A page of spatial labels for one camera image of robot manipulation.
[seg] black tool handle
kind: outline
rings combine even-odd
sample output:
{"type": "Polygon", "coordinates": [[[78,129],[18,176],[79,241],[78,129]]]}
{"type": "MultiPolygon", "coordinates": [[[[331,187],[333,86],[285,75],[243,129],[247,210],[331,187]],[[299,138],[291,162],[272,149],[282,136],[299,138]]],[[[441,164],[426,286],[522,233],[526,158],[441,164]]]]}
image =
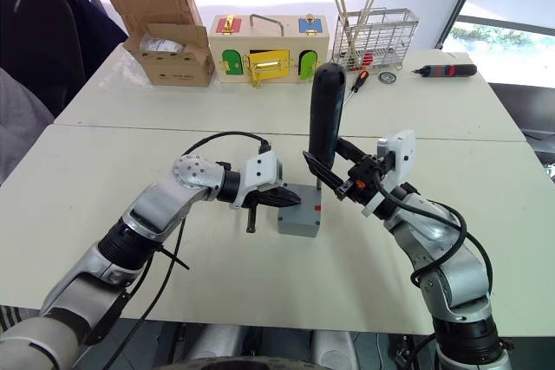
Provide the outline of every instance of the black tool handle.
{"type": "Polygon", "coordinates": [[[422,77],[468,77],[476,74],[474,64],[427,65],[415,70],[422,77]]]}
{"type": "Polygon", "coordinates": [[[328,168],[335,158],[344,96],[345,69],[334,62],[318,67],[310,100],[309,153],[328,168]]]}

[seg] gray cloth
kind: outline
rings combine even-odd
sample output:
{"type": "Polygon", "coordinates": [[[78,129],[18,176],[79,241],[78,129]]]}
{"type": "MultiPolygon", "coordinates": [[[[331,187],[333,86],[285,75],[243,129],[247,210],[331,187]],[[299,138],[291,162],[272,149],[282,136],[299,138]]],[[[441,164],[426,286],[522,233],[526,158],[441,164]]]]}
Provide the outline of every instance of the gray cloth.
{"type": "Polygon", "coordinates": [[[34,94],[0,68],[0,184],[53,120],[34,94]]]}

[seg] cardboard box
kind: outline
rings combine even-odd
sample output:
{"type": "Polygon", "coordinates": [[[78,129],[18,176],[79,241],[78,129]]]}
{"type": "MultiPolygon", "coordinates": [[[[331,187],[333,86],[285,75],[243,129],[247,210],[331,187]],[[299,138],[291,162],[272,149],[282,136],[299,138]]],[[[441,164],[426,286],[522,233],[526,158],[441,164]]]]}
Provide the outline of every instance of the cardboard box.
{"type": "Polygon", "coordinates": [[[149,23],[202,25],[194,0],[110,0],[129,35],[144,34],[149,23]]]}
{"type": "Polygon", "coordinates": [[[208,48],[206,28],[197,25],[149,23],[147,33],[185,46],[183,52],[140,51],[143,34],[132,34],[123,44],[143,67],[150,82],[161,86],[199,86],[210,84],[214,61],[208,48]]]}

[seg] wire basket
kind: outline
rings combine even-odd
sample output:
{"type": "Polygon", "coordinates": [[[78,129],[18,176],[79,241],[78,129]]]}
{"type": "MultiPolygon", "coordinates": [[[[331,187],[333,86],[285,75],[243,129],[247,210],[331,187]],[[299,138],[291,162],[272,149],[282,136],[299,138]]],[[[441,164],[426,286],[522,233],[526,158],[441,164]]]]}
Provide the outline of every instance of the wire basket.
{"type": "Polygon", "coordinates": [[[400,66],[418,26],[408,9],[372,9],[361,22],[362,12],[337,18],[331,60],[348,71],[400,66]]]}

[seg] metal handle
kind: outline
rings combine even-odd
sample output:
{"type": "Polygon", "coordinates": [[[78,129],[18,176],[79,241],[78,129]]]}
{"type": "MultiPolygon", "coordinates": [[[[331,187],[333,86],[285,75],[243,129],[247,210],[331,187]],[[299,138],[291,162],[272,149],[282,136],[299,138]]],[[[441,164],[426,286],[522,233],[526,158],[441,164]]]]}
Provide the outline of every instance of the metal handle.
{"type": "Polygon", "coordinates": [[[284,25],[281,22],[279,22],[275,19],[271,19],[271,18],[266,17],[266,16],[257,15],[256,13],[251,13],[251,17],[250,17],[251,26],[254,26],[254,23],[252,22],[253,17],[257,17],[258,19],[262,19],[263,21],[268,21],[268,22],[272,22],[272,23],[275,23],[275,24],[279,25],[279,28],[281,29],[281,36],[285,36],[284,25]]]}

